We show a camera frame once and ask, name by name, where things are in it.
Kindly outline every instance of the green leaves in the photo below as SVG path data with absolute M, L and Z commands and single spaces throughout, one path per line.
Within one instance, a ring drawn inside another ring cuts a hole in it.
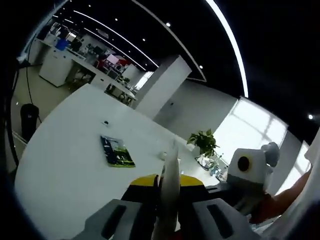
M 206 131 L 206 135 L 207 135 L 207 136 L 212 135 L 211 128 L 210 128 L 208 131 Z
M 195 144 L 200 148 L 200 154 L 204 154 L 209 158 L 215 153 L 216 139 L 214 138 L 211 129 L 207 130 L 204 134 L 203 131 L 199 131 L 198 134 L 192 133 L 186 144 Z

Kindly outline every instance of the recessed ceiling light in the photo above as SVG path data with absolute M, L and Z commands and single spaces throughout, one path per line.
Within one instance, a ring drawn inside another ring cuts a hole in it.
M 84 28 L 85 30 L 87 30 L 88 32 L 96 35 L 98 38 L 102 39 L 103 41 L 105 41 L 106 43 L 110 44 L 111 46 L 115 47 L 117 50 L 119 50 L 121 53 L 123 53 L 124 55 L 126 55 L 129 59 L 131 59 L 134 63 L 138 64 L 143 70 L 146 70 L 144 69 L 139 63 L 137 63 L 135 60 L 133 60 L 131 57 L 129 57 L 127 54 L 125 54 L 123 51 L 121 51 L 119 48 L 117 48 L 115 45 L 113 45 L 112 43 L 108 42 L 107 40 L 105 40 L 104 38 L 102 38 L 101 36 L 99 36 L 98 34 L 95 34 L 94 32 L 90 31 L 89 29 L 87 28 Z
M 121 37 L 123 40 L 125 40 L 127 43 L 131 44 L 131 46 L 133 46 L 135 49 L 137 49 L 140 53 L 142 53 L 147 59 L 149 59 L 157 68 L 159 67 L 159 65 L 157 65 L 155 63 L 155 61 L 153 61 L 150 57 L 148 57 L 143 51 L 141 51 L 137 46 L 135 46 L 132 42 L 130 42 L 129 40 L 127 40 L 124 36 L 120 35 L 119 33 L 117 33 L 115 30 L 111 29 L 110 27 L 104 25 L 103 23 L 99 22 L 98 20 L 88 16 L 88 15 L 85 15 L 83 14 L 82 12 L 79 12 L 79 11 L 76 11 L 76 10 L 73 10 L 74 13 L 77 13 L 77 14 L 80 14 L 82 16 L 85 16 L 87 17 L 88 19 L 91 19 L 93 21 L 95 21 L 96 23 L 104 26 L 105 28 L 109 29 L 110 31 L 112 31 L 113 33 L 117 34 L 119 37 Z

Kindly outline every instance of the green book cover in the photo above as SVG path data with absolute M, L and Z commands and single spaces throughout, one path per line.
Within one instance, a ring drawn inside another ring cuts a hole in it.
M 100 139 L 109 166 L 117 168 L 134 168 L 136 166 L 121 139 L 104 135 L 101 135 Z

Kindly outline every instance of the white table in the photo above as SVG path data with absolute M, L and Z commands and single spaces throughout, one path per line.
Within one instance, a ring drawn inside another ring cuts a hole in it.
M 109 127 L 101 122 L 107 120 Z M 135 168 L 109 167 L 100 135 L 122 139 Z M 215 185 L 194 160 L 186 141 L 86 84 L 65 99 L 34 133 L 15 178 L 26 213 L 49 240 L 69 239 L 85 220 L 112 199 L 120 199 L 130 182 L 161 173 L 158 158 L 176 139 L 180 170 Z

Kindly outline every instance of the plant pot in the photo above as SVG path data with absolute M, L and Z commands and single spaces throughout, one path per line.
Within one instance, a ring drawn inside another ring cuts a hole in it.
M 194 146 L 194 149 L 192 150 L 192 155 L 197 158 L 199 157 L 201 154 L 200 154 L 200 147 L 198 146 Z

